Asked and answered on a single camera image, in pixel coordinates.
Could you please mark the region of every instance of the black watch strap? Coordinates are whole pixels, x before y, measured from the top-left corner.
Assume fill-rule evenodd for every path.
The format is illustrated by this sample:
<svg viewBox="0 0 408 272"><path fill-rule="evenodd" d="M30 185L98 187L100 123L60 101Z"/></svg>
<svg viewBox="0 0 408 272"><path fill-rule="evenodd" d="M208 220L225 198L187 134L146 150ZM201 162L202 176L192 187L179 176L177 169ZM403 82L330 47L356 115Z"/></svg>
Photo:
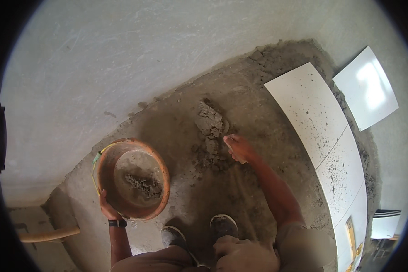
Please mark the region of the black watch strap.
<svg viewBox="0 0 408 272"><path fill-rule="evenodd" d="M127 221L124 219L121 220L109 220L109 226L111 227L125 227L127 226Z"/></svg>

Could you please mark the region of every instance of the dirty shoe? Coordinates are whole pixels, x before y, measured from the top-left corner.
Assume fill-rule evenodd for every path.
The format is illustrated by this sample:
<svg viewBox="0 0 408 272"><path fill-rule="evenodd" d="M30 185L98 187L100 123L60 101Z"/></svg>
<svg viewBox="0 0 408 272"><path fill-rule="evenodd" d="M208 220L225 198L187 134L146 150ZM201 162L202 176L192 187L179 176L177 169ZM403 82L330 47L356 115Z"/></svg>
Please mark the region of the dirty shoe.
<svg viewBox="0 0 408 272"><path fill-rule="evenodd" d="M220 237L231 235L239 238L239 230L236 221L229 215L215 215L210 220L210 231L213 242L216 242Z"/></svg>
<svg viewBox="0 0 408 272"><path fill-rule="evenodd" d="M162 243L165 246L165 248L169 247L170 245L177 245L181 247L182 249L186 250L187 253L192 257L192 264L194 266L198 266L198 261L195 258L195 256L190 253L189 248L187 247L186 244L186 238L181 231L173 226L164 226L160 230L160 234L162 236Z"/></svg>

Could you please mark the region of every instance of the concrete floor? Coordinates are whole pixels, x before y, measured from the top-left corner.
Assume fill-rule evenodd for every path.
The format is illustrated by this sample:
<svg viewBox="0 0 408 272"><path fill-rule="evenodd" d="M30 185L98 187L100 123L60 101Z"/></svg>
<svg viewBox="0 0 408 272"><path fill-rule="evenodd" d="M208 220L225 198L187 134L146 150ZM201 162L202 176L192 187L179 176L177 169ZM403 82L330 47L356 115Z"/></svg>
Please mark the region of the concrete floor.
<svg viewBox="0 0 408 272"><path fill-rule="evenodd" d="M218 213L227 213L237 221L240 238L274 238L276 223L248 164L234 163L223 148L220 154L227 156L227 170L209 167L200 173L195 169L197 154L191 147L200 145L202 140L194 116L203 98L210 99L228 120L229 133L249 139L288 182L307 226L323 229L333 237L328 207L310 159L283 111L263 87L268 80L306 62L313 63L330 83L333 68L309 41L280 44L266 52L269 56L275 52L280 57L265 58L265 64L250 58L239 59L155 98L149 105L141 103L145 109L130 113L129 120L96 144L66 176L46 205L56 228L76 221L80 226L81 233L68 237L64 245L82 271L107 271L110 267L107 220L100 212L90 173L96 153L119 138L135 137L151 144L165 160L171 178L166 209L153 220L128 223L126 229L134 254L161 249L160 228L171 220L184 232L197 258L212 264L208 227L210 218ZM105 114L115 118L109 112ZM336 262L325 270L335 271Z"/></svg>

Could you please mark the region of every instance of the gray wall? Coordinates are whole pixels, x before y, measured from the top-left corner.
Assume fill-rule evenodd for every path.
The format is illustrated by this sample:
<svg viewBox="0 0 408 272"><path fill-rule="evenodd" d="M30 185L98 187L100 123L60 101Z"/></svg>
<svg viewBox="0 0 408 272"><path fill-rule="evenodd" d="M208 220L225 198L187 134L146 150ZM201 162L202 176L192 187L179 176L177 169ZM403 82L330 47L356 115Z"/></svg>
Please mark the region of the gray wall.
<svg viewBox="0 0 408 272"><path fill-rule="evenodd" d="M392 85L399 109L370 130L378 149L381 209L402 209L396 230L408 218L408 50L379 7L365 0L342 0L329 13L316 41L338 67L367 45Z"/></svg>
<svg viewBox="0 0 408 272"><path fill-rule="evenodd" d="M279 39L315 38L342 67L369 45L399 109L371 128L383 209L408 215L408 52L372 1L48 0L8 64L1 102L10 207L44 203L137 104Z"/></svg>

